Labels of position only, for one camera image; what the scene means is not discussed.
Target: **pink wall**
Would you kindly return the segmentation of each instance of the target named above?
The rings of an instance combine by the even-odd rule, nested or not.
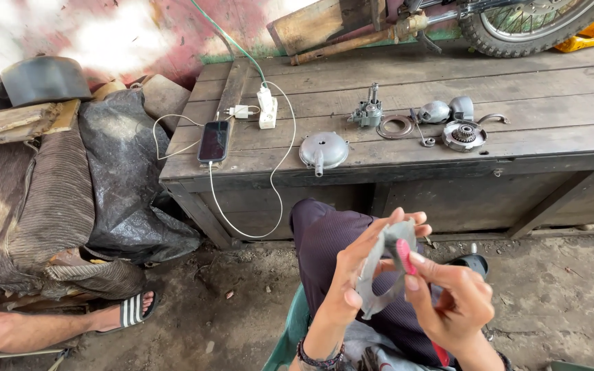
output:
[[[197,2],[240,46],[267,57],[278,55],[268,23],[315,0]],[[76,59],[91,87],[161,73],[191,88],[203,61],[230,58],[190,0],[0,0],[0,71],[38,53]]]

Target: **hand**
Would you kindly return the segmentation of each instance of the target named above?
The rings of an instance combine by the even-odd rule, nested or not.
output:
[[[492,288],[468,267],[442,266],[411,252],[417,274],[405,276],[405,298],[430,340],[458,357],[485,342],[481,329],[494,316]],[[443,288],[432,305],[428,283]]]
[[[405,214],[401,207],[395,209],[388,218],[381,218],[374,221],[361,236],[351,243],[345,250],[338,253],[336,257],[336,271],[331,280],[331,286],[323,301],[318,313],[326,314],[327,320],[332,324],[348,325],[361,308],[361,296],[354,290],[356,280],[361,274],[361,268],[375,246],[377,237],[387,224],[395,224],[401,221],[408,221],[413,218],[415,221],[415,233],[417,237],[424,237],[432,233],[432,228],[424,224],[426,215],[423,212]],[[381,260],[375,268],[375,276],[381,272],[394,271],[395,266],[391,259]]]

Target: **phone screen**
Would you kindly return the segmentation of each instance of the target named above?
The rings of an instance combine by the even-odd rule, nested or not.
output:
[[[209,122],[203,126],[197,158],[200,162],[221,161],[228,147],[228,122]]]

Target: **striped sandal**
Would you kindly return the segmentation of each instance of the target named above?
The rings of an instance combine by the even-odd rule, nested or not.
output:
[[[107,335],[112,332],[117,332],[122,330],[126,327],[130,327],[132,325],[140,324],[144,322],[148,317],[153,314],[155,308],[157,307],[157,293],[152,291],[153,293],[153,301],[151,305],[146,310],[146,313],[143,313],[143,296],[151,291],[142,292],[135,296],[132,296],[129,299],[125,299],[121,302],[121,326],[119,328],[115,328],[109,331],[95,331],[97,335]]]

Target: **dirt floor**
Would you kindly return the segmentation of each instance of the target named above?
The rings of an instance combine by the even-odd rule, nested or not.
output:
[[[426,247],[437,261],[469,253],[468,242]],[[478,241],[488,257],[495,348],[521,370],[562,359],[594,366],[594,238]],[[85,335],[60,370],[258,371],[283,331],[297,286],[291,249],[220,253],[207,247],[147,271],[163,292],[144,324]],[[230,299],[227,292],[233,291]],[[46,370],[52,356],[17,358],[0,370]]]

